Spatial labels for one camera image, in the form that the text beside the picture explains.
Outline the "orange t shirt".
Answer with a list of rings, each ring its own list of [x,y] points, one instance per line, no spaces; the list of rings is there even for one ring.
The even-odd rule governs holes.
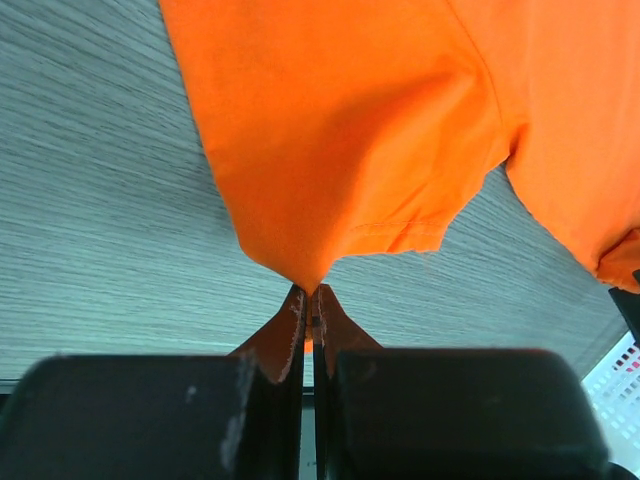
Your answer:
[[[636,292],[635,1],[164,1],[243,251],[305,289],[437,250],[504,165],[597,280]]]

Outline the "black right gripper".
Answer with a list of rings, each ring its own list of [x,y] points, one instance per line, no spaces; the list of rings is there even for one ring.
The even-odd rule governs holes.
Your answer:
[[[635,343],[640,341],[640,295],[619,288],[611,288],[609,295],[621,313]]]

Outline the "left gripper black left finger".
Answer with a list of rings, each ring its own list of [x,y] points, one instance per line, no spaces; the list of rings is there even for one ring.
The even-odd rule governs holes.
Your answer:
[[[305,293],[227,355],[57,355],[1,413],[5,479],[294,479]]]

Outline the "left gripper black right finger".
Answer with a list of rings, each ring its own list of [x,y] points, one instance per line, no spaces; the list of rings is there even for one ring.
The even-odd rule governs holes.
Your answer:
[[[310,301],[321,479],[606,479],[567,362],[541,349],[385,348],[328,286]]]

